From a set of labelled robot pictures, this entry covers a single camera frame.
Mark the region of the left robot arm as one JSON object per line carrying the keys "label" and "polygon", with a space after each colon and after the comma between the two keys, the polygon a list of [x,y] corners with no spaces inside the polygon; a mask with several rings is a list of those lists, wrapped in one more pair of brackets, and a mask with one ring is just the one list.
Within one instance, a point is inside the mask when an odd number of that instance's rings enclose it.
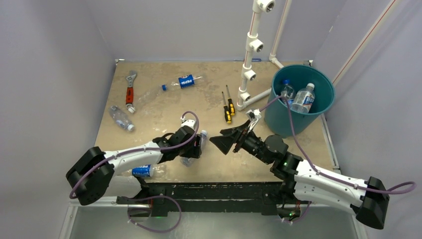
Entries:
{"label": "left robot arm", "polygon": [[196,145],[198,131],[189,126],[175,133],[156,137],[144,145],[117,151],[89,148],[66,173],[71,186],[70,199],[82,206],[92,204],[106,195],[111,182],[121,173],[144,165],[172,161],[191,151]]}

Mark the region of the teal plastic bin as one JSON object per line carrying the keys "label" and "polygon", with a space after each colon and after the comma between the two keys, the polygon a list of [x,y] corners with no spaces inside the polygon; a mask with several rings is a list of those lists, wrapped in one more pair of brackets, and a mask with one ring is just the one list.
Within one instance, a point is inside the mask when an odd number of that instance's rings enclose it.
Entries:
{"label": "teal plastic bin", "polygon": [[289,102],[295,134],[305,130],[319,115],[333,104],[335,90],[331,80],[322,72],[309,66],[290,65],[281,68],[273,77],[268,98],[270,103],[264,110],[264,121],[269,129],[283,137],[292,135],[288,107],[282,99],[286,83],[296,94]]}

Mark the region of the clear bottle blue-orange label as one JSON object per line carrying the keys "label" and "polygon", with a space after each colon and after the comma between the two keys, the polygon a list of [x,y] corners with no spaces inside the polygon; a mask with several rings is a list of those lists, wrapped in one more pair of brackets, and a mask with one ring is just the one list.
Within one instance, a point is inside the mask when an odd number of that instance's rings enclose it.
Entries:
{"label": "clear bottle blue-orange label", "polygon": [[314,89],[313,83],[308,83],[305,88],[300,89],[291,104],[291,110],[302,114],[309,113],[315,100]]}

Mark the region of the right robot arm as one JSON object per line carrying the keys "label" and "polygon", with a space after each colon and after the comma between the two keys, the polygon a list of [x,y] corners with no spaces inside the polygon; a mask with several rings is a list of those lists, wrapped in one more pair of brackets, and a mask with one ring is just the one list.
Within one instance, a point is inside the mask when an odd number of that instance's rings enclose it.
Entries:
{"label": "right robot arm", "polygon": [[289,147],[280,135],[262,140],[249,129],[249,123],[222,129],[210,142],[225,155],[243,149],[270,164],[270,172],[282,180],[279,195],[284,202],[321,203],[355,215],[357,221],[368,227],[384,228],[390,197],[380,179],[356,179],[311,167],[307,160],[288,152]]}

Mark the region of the clear bottle red logo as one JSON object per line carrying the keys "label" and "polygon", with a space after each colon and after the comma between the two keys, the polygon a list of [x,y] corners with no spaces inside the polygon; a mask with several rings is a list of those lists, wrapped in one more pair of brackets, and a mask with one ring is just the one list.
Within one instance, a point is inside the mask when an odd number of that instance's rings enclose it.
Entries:
{"label": "clear bottle red logo", "polygon": [[208,132],[202,130],[196,135],[193,146],[181,156],[181,163],[186,167],[190,167],[202,155],[203,148],[205,147],[208,138]]}

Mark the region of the Pepsi bottle blue cap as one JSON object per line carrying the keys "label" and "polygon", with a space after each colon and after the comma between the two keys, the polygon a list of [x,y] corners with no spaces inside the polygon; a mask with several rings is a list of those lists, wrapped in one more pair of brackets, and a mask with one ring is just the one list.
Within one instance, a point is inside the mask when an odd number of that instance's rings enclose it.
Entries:
{"label": "Pepsi bottle blue cap", "polygon": [[281,100],[287,105],[291,105],[296,97],[296,91],[291,85],[290,79],[282,81],[282,90],[280,91]]}

